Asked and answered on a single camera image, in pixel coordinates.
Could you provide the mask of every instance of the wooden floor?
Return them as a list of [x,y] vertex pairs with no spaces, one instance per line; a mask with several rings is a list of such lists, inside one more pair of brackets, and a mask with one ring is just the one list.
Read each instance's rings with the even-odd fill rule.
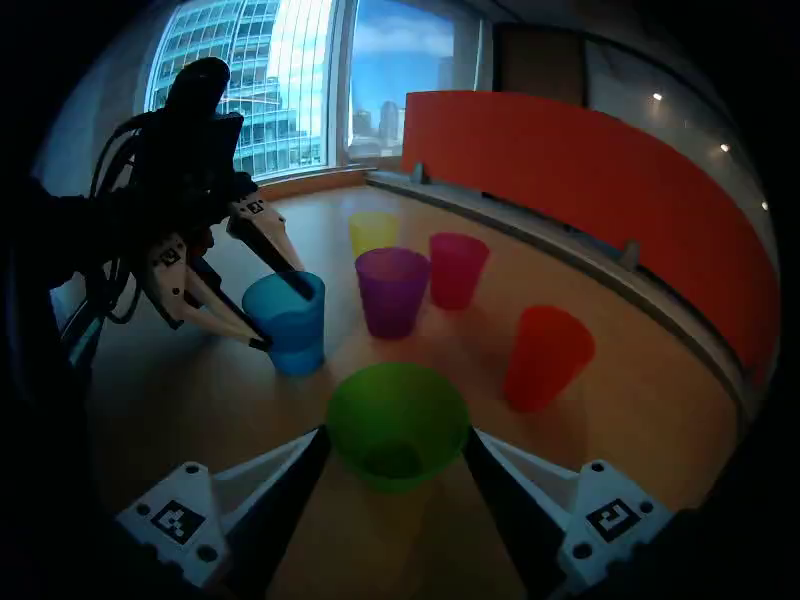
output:
[[[337,384],[368,365],[413,361],[450,378],[473,423],[562,466],[604,458],[671,509],[696,506],[735,443],[722,386],[671,334],[595,280],[534,248],[441,209],[369,187],[282,200],[276,208],[306,268],[327,286],[325,365],[276,376],[268,358],[191,325],[170,330],[146,300],[100,343],[90,398],[96,464],[119,510],[177,464],[243,462],[324,420]],[[402,341],[363,322],[347,231],[361,210],[395,212],[403,245],[427,254],[437,231],[491,248],[474,306],[423,306]],[[268,269],[216,231],[207,259],[239,300]],[[579,318],[597,354],[542,413],[511,412],[501,394],[522,310],[553,304]],[[331,457],[268,591],[271,598],[520,598],[521,584],[463,460],[403,496],[367,491]]]

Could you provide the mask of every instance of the green plastic cup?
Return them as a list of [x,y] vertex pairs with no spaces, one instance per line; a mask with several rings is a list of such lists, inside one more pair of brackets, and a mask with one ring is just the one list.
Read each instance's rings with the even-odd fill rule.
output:
[[348,377],[328,404],[328,433],[371,488],[407,492],[455,460],[469,431],[461,394],[431,369],[384,363]]

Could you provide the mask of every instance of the purple plastic cup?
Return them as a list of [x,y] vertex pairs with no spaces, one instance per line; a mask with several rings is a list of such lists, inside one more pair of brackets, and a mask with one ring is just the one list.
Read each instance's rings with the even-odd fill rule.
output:
[[386,339],[409,335],[428,286],[428,259],[405,248],[378,248],[356,259],[356,272],[369,332]]

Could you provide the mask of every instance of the red plastic cup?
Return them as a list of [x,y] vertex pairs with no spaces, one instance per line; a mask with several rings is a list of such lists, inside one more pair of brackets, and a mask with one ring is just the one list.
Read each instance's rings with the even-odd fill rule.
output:
[[555,306],[522,313],[504,392],[511,408],[541,410],[583,371],[594,357],[594,338],[578,319]]
[[405,248],[378,248],[356,259],[369,332],[386,339],[411,333],[430,276],[427,258]]
[[466,308],[489,258],[489,247],[460,233],[437,233],[430,245],[431,300],[447,310]]

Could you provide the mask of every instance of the plastic cup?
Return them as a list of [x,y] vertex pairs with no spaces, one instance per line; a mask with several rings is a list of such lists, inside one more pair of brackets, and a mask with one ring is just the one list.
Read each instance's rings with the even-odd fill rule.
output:
[[431,236],[431,300],[439,308],[467,308],[489,247],[481,240],[460,233],[437,233]]
[[594,338],[578,319],[555,306],[522,313],[504,391],[514,410],[541,410],[594,357]]
[[242,297],[244,312],[272,337],[267,353],[275,368],[286,375],[311,373],[325,359],[325,284],[312,273],[298,275],[314,289],[311,301],[279,275],[259,279]]
[[469,414],[458,390],[436,371],[384,363],[336,389],[327,426],[333,448],[371,488],[405,492],[458,457]]
[[397,244],[397,217],[388,213],[356,213],[348,219],[353,258],[375,248],[391,248]]
[[425,295],[430,262],[406,248],[378,248],[356,259],[369,332],[386,339],[411,333]]

